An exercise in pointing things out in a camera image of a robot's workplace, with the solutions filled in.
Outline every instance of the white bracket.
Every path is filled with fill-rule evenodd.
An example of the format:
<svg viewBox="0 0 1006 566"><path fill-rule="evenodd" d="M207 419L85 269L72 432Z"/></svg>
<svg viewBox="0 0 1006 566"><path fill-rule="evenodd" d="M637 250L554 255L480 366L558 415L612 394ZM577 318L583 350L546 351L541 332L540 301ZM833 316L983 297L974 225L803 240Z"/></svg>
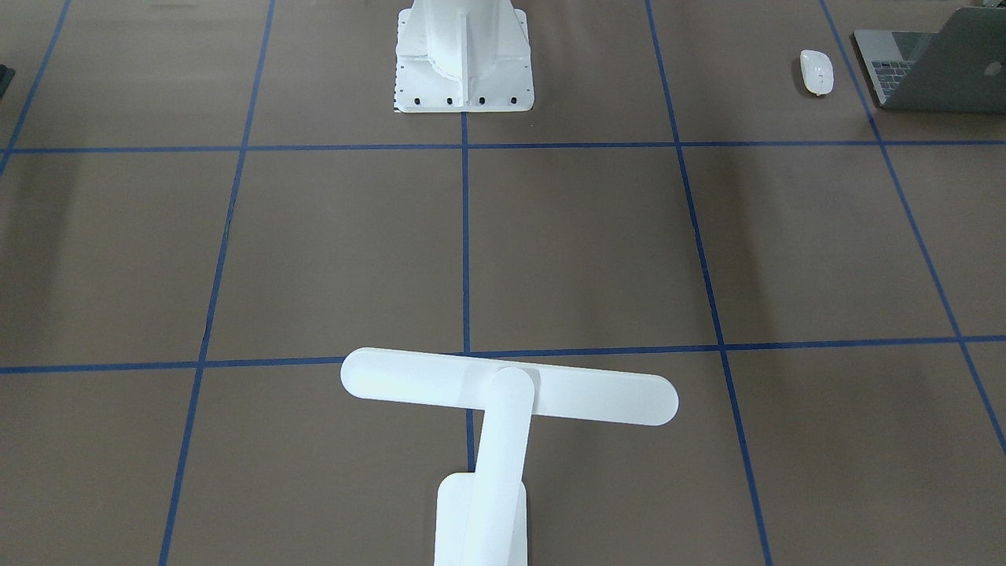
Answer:
<svg viewBox="0 0 1006 566"><path fill-rule="evenodd" d="M527 38L527 15L510 0L414 0L398 14L395 110L530 110Z"/></svg>
<svg viewBox="0 0 1006 566"><path fill-rule="evenodd" d="M486 411L475 474L447 477L437 495L435 566L527 566L531 415L659 426L678 410L658 376L369 348L346 358L342 385L362 399Z"/></svg>

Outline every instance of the laptop lid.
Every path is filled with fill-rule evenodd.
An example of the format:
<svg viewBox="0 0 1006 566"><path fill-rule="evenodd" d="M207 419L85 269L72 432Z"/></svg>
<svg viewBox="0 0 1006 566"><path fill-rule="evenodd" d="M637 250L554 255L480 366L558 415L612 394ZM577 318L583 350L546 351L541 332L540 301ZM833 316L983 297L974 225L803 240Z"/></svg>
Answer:
<svg viewBox="0 0 1006 566"><path fill-rule="evenodd" d="M1006 113L1003 65L1006 9L960 8L883 107Z"/></svg>

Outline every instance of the computer mouse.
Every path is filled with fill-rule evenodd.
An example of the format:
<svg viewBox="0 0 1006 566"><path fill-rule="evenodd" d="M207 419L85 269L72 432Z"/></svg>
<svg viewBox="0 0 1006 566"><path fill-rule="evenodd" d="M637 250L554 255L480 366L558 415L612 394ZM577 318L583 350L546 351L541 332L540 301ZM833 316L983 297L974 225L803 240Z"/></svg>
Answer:
<svg viewBox="0 0 1006 566"><path fill-rule="evenodd" d="M819 97L827 95L835 86L835 69L831 66L831 59L821 51L800 51L800 72L804 75L807 89Z"/></svg>

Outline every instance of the grid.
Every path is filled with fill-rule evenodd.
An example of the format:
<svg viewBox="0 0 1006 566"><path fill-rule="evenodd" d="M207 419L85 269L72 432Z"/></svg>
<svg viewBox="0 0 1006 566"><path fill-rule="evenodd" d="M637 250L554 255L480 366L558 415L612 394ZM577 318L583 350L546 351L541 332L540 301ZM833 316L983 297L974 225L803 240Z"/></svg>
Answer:
<svg viewBox="0 0 1006 566"><path fill-rule="evenodd" d="M961 355L967 364L968 370L974 381L984 405L988 421L994 429L1000 447L1006 455L1006 437L1004 437L1002 426L986 393L982 379L972 360L969 346L983 343L1006 343L1006 335L977 335L966 336L961 332L954 311L950 305L940 273L929 248L923 237L923 233L915 221L911 205L902 190L898 173L891 161L887 148L892 146L1002 146L1006 145L1006 140L986 139L986 140L887 140L881 136L880 130L874 120L868 97L858 80L858 73L854 68L852 59L843 45L838 28L829 10L826 0L819 0L820 8L827 19L835 43L842 56L842 63L855 86L859 101L862 105L864 117L869 123L872 133L872 140L818 140L818 141L708 141L708 142L687 142L682 141L678 132L678 123L675 115L674 103L672 99L672 84L669 83L667 72L664 67L664 60L660 48L660 37L655 23L653 6L651 0L644 0L646 12L649 18L649 28L652 36L654 51L656 54L657 68L659 73L663 95L667 107L667 118L673 134L673 141L639 141L639 142L571 142L571 143L472 143L469 141L468 116L460 116L461 143L459 144L345 144L345 145L254 145L249 143L252 126L255 117L256 104L258 100L259 87L262 81L263 68L266 55L269 49L270 32L273 25L273 17L276 9L276 0L270 0L268 14L266 17L265 29L262 35L259 58L256 67L254 85L252 87L250 99L247 105L246 118L244 121L243 135L240 145L234 146L164 146L164 147L65 147L65 148L22 148L17 147L18 138L28 116L33 99L38 91L45 74L46 67L51 58L59 39L60 32L66 19L66 14L70 8L72 0L63 2L61 11L55 28L52 32L51 40L45 51L42 62L34 75L31 87L23 108L18 117L16 126L3 150L2 160L0 160L0 174L7 167L10 158L14 155L30 154L75 154L75 153L188 153L188 152L231 152L237 155L237 165L234 171L233 184L230 189L230 196L227 204L226 216L222 228L219 242L215 272L213 276L212 290L209 304L206 309L205 331L202 336L199 355L196 360L164 361L154 363L110 363L110 364L83 364L83 365L60 365L60 366L17 366L0 367L0 375L25 375L25 374L53 374L69 372L108 372L108 371L131 371L131 370L192 370L194 379L191 396L187 411L184 435L181 443L181 450L178 456L177 471L172 490L171 503L165 523L163 545L161 548L160 564L168 563L169 551L171 548L172 530L175 516L178 509L178 502L182 496L183 479L186 467L189 441L191 438L193 423L197 416L199 392L202 383L203 372L206 369L215 368L254 368L269 366L307 366L307 365L338 365L345 357L313 357L313 358L272 358L272 359L242 359L242 360L209 360L207 353L210 337L213 329L213 320L216 313L216 304L219 296L220 281L223 274L224 264L227 254L229 227L234 214L234 205L238 198L241 185L241 176L245 157L248 152L262 151L409 151L409 150L457 150L461 153L461 178L462 178L462 217L463 233L463 339L464 348L461 352L450 352L444 354L456 356L469 356L476 358L552 358L568 356L614 356L624 354L670 354L670 353L694 353L708 352L718 353L722 365L723 377L728 391L731 404L731 411L736 427L737 441L742 456L744 471L747 479L750 494L751 506L757 521L759 536L762 543L765 563L773 563L772 551L770 547L770 534L762 516L761 504L757 488L757 479L751 467L750 456L747 448L746 435L744 433L741 408L737 401L734 390L733 378L730 370L729 353L744 351L771 351L771 350L796 350L796 349L841 349L841 348L872 348L872 347L896 347L912 345L957 345ZM902 205L903 212L911 227L912 234L925 258L926 265L932 276L933 286L940 297L947 320L953 330L952 336L946 337L920 337L901 339L864 339L864 340L843 340L843 341L807 341L807 342L775 342L775 343L729 343L724 339L719 312L716 306L716 298L713 290L713 282L709 273L709 266L706 258L706 251L703 246L702 232L699 225L698 214L694 198L692 196L691 185L688 176L688 168L685 159L685 148L689 147L786 147L786 146L865 146L876 148L886 166L890 176L890 181L897 193ZM715 344L704 345L668 345L664 347L639 347L639 348L595 348L595 349L552 349L552 350L513 350L513 351L476 351L471 344L471 298L470 298L470 237L469 237L469 156L472 151L492 151L499 149L586 149L586 148L672 148L675 150L678 167L680 168L683 181L685 197L688 204L688 212L691 220L696 251L703 274L705 294L708 301L708 308L715 334ZM468 467L474 470L475 449L474 449L474 417L473 412L466 412L466 432L468 448Z"/></svg>

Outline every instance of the t-shaped white object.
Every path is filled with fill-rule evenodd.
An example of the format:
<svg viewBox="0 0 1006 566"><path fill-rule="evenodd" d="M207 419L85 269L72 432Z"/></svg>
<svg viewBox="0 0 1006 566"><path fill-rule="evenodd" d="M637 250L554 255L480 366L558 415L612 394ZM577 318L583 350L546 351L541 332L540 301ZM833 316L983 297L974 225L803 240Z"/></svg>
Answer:
<svg viewBox="0 0 1006 566"><path fill-rule="evenodd" d="M526 566L521 476L531 415L657 426L678 410L664 378L543 364L360 349L342 384L363 399L484 409L475 474L437 496L435 566Z"/></svg>

